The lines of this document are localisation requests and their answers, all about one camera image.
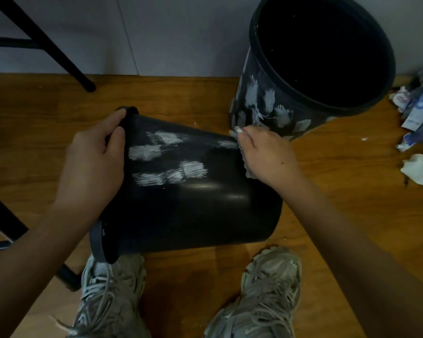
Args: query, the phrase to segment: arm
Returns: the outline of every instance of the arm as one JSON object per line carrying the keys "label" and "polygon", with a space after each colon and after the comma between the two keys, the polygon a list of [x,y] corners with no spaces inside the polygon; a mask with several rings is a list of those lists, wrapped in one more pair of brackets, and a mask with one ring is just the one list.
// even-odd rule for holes
{"label": "arm", "polygon": [[[0,254],[0,338],[10,337],[124,178],[125,110],[75,135],[55,202],[38,226]],[[108,146],[105,137],[111,134]]]}
{"label": "arm", "polygon": [[259,127],[243,130],[239,142],[249,169],[293,210],[367,337],[423,337],[423,284],[305,178],[287,140]]}

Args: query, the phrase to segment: black metal frame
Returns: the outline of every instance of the black metal frame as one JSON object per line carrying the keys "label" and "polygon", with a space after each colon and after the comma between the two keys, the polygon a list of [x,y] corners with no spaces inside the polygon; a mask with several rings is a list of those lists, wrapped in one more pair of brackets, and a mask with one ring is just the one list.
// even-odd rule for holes
{"label": "black metal frame", "polygon": [[[8,239],[8,241],[0,241],[0,250],[8,248],[27,231],[28,228],[24,223],[0,201],[0,233]],[[56,276],[73,292],[81,287],[81,274],[75,274],[66,265],[62,265]]]}
{"label": "black metal frame", "polygon": [[87,92],[96,90],[89,80],[57,45],[13,0],[0,0],[0,11],[14,22],[30,39],[1,38],[0,47],[40,49],[47,52],[63,69],[70,73]]}

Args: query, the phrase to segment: wood grain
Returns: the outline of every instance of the wood grain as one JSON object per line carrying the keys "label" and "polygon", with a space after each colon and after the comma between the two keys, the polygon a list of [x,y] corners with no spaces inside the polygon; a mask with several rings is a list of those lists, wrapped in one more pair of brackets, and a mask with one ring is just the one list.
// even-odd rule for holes
{"label": "wood grain", "polygon": [[[135,105],[147,116],[227,133],[238,84],[235,78],[92,78],[97,91],[88,94],[70,76],[0,75],[0,199],[29,227],[55,196],[65,147],[75,132],[118,106]],[[293,145],[305,173],[337,207],[423,280],[423,187],[405,187],[399,171],[401,161],[423,147],[398,153],[394,146],[404,133],[395,107],[384,99]],[[220,307],[238,294],[251,257],[271,244],[286,245],[302,259],[297,337],[363,337],[328,267],[285,206],[266,242],[147,254],[141,312],[153,336],[201,337]],[[81,270],[89,253],[85,239],[68,264]],[[13,337],[64,337],[48,315],[71,323],[79,297],[54,279]]]}

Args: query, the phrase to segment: sneaker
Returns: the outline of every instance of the sneaker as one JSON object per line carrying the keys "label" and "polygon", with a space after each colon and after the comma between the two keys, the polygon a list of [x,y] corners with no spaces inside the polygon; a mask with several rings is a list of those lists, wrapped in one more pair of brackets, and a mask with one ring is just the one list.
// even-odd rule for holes
{"label": "sneaker", "polygon": [[243,273],[240,297],[216,314],[204,338],[294,338],[300,282],[297,255],[281,246],[263,250]]}
{"label": "sneaker", "polygon": [[58,320],[68,338],[150,338],[137,310],[145,286],[141,255],[121,256],[113,265],[91,256],[82,274],[82,299],[73,326]]}

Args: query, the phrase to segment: black metal chair leg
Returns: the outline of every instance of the black metal chair leg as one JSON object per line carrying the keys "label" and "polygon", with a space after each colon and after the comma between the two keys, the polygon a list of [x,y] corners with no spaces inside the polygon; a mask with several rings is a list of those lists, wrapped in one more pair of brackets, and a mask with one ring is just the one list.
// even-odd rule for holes
{"label": "black metal chair leg", "polygon": [[0,0],[0,11],[25,32],[62,68],[70,73],[88,92],[96,90],[96,85],[89,80],[57,45],[38,27],[36,23],[13,0]]}
{"label": "black metal chair leg", "polygon": [[[0,233],[9,242],[14,242],[27,231],[28,228],[0,201]],[[5,245],[5,242],[0,242],[0,250],[5,249]],[[66,265],[61,266],[56,276],[73,292],[79,290],[82,286],[81,275],[75,274]]]}

